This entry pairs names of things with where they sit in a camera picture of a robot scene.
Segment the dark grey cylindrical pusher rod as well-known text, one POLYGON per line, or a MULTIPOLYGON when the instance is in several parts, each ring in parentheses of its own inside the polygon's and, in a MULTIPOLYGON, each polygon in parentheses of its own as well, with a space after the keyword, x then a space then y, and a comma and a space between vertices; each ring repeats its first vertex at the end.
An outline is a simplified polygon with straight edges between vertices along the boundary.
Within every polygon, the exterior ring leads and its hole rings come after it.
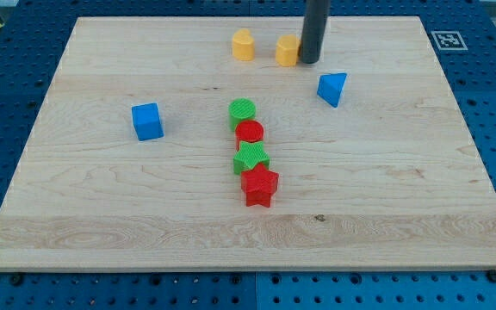
POLYGON ((331 0, 306 0, 299 57, 305 64, 319 61, 331 0))

